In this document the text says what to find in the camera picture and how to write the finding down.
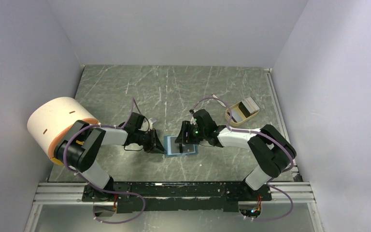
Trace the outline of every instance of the black bracket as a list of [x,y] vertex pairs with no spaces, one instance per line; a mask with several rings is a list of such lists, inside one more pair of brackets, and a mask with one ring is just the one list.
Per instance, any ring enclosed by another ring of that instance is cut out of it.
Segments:
[[[79,130],[88,126],[89,124],[77,120],[68,130],[62,140],[56,145],[54,156],[56,159],[63,162],[63,152],[68,141]],[[106,131],[101,128],[89,129],[79,134],[71,143],[67,151],[68,164],[76,168],[81,173],[89,169],[94,163],[101,142],[103,141]]]
[[[280,143],[293,159],[297,156],[295,149],[274,126],[265,125],[261,128],[261,132]],[[271,144],[272,142],[270,140],[262,136],[254,136],[248,141],[248,145],[261,169],[267,175],[277,178],[289,165],[289,159],[278,146],[274,145],[274,147],[270,149],[268,145]]]

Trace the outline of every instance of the scratch mark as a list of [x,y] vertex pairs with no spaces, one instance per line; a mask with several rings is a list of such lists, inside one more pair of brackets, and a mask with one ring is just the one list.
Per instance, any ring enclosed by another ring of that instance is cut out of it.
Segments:
[[62,174],[63,170],[65,170],[65,166],[62,167],[62,170],[60,170],[60,173],[59,173],[59,175],[57,175],[55,181],[57,181],[57,179],[59,179],[59,177]]
[[174,75],[175,86],[177,87],[178,95],[180,96],[181,105],[182,105],[182,107],[183,107],[183,109],[184,109],[184,102],[183,102],[183,99],[181,98],[180,88],[178,87],[177,79],[175,78],[174,67],[173,67],[173,75]]
[[156,104],[154,104],[153,108],[155,108],[157,106],[157,104],[159,104],[161,102],[161,87],[160,86],[158,87],[158,91],[160,92],[160,97],[158,98],[158,101],[156,102]]
[[166,105],[166,108],[164,109],[164,132],[166,131],[166,122],[167,122],[167,95],[168,95],[168,91],[167,91],[167,88],[169,86],[169,71],[167,71],[167,82],[166,82],[166,102],[164,103]]
[[134,86],[137,85],[137,83],[139,83],[143,78],[145,78],[152,70],[153,70],[154,67],[151,67],[150,71],[148,71],[148,73],[144,74],[138,81],[136,81],[134,83]]
[[180,156],[180,166],[181,166],[181,171],[183,172],[183,177],[184,177],[184,180],[187,180],[186,178],[186,174],[184,173],[184,168],[183,168],[183,160],[182,160],[182,156]]
[[239,155],[239,153],[240,153],[240,148],[238,148],[238,152],[237,152],[237,154],[234,156],[234,158],[232,159],[232,164],[234,164],[234,161],[235,161],[235,158],[237,157],[237,155]]
[[206,179],[208,179],[208,177],[210,176],[210,173],[211,173],[211,168],[213,167],[213,163],[211,163],[211,166],[210,166],[210,169],[208,170],[208,173],[207,173],[207,177]]
[[208,73],[208,79],[207,79],[207,84],[205,85],[205,90],[204,90],[204,94],[203,96],[205,97],[205,92],[207,92],[207,86],[208,86],[208,82],[210,81],[210,76],[211,76],[211,69],[213,69],[213,67],[211,66],[210,68],[210,72]]
[[127,91],[128,91],[128,86],[129,86],[129,84],[130,84],[130,80],[127,81],[126,95],[127,95]]
[[92,88],[89,89],[89,91],[82,97],[82,99],[80,100],[79,103],[82,103],[83,99],[85,99],[85,97],[92,91],[92,89],[96,86],[96,84],[99,82],[99,80],[101,79],[101,77],[103,76],[104,72],[101,74],[101,76],[98,78],[98,80],[96,81],[96,83],[92,86]]

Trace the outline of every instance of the small box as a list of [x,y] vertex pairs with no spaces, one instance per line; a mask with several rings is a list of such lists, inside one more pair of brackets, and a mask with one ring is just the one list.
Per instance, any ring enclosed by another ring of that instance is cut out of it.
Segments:
[[[257,115],[260,107],[252,97],[248,97],[231,106],[230,109],[232,113],[230,125],[236,127]],[[227,121],[229,119],[228,109],[225,112],[225,119]]]

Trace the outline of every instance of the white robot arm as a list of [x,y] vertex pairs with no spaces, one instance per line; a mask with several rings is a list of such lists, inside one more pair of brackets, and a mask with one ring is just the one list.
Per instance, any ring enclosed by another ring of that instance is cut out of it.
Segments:
[[[199,144],[202,140],[206,140],[212,146],[234,146],[252,151],[259,165],[244,179],[251,189],[258,190],[272,178],[278,177],[290,164],[284,151],[278,146],[271,148],[272,142],[267,138],[255,133],[231,131],[226,126],[217,126],[204,109],[192,113],[196,125],[191,124],[190,121],[183,121],[176,143]],[[288,151],[292,159],[295,158],[295,149],[274,126],[266,125],[251,131],[271,137]]]

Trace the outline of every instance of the glass panel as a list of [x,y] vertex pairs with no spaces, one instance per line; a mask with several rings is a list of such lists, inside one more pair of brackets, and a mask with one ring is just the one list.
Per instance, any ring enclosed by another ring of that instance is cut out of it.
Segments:
[[[271,218],[284,214],[289,204],[263,204],[260,218]],[[128,219],[135,214],[118,214],[102,218],[110,221]],[[44,205],[36,228],[37,232],[230,232],[244,231],[284,231],[313,232],[311,217],[306,203],[295,204],[294,211],[276,221],[251,221],[238,213],[225,213],[221,210],[199,211],[159,211],[145,212],[138,219],[120,225],[102,224],[93,220],[92,206]]]

